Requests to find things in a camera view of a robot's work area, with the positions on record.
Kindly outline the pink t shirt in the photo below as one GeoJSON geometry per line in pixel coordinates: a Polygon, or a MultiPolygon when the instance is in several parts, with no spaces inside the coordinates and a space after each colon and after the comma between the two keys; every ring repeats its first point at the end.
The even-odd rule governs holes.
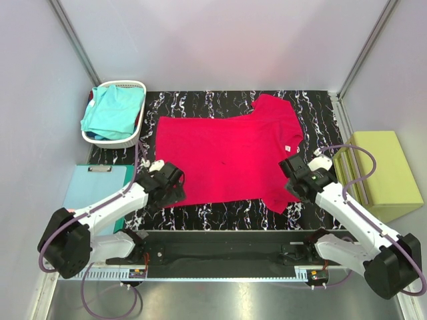
{"type": "Polygon", "coordinates": [[[279,163],[304,135],[289,101],[262,94],[248,115],[227,119],[160,117],[155,157],[185,175],[180,206],[260,199],[283,213],[298,198],[279,163]]]}

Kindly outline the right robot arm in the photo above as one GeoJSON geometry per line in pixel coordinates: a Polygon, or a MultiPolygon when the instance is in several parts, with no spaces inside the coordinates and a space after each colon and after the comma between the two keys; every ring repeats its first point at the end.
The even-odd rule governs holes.
{"type": "Polygon", "coordinates": [[[317,205],[335,217],[356,243],[341,240],[329,231],[317,231],[303,247],[304,259],[336,262],[363,276],[368,286],[383,299],[398,293],[419,297],[426,293],[420,241],[411,233],[401,235],[375,218],[353,199],[330,173],[332,161],[318,155],[305,163],[293,155],[279,163],[287,189],[301,201],[317,205]]]}

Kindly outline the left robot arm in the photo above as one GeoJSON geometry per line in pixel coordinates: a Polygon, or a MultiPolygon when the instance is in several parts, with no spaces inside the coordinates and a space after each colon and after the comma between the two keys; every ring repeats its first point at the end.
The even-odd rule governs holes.
{"type": "Polygon", "coordinates": [[[185,199],[184,172],[162,160],[112,195],[84,208],[56,210],[39,241],[39,268],[70,279],[92,263],[136,264],[145,257],[145,241],[122,228],[102,235],[107,227],[132,211],[159,211],[185,199]]]}

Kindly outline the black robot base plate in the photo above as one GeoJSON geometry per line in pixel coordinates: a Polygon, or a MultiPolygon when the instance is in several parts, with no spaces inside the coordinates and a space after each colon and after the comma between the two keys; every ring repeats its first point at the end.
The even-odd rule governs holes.
{"type": "Polygon", "coordinates": [[[150,279],[285,278],[295,266],[322,267],[306,241],[314,231],[150,231],[134,258],[108,265],[148,266],[150,279]]]}

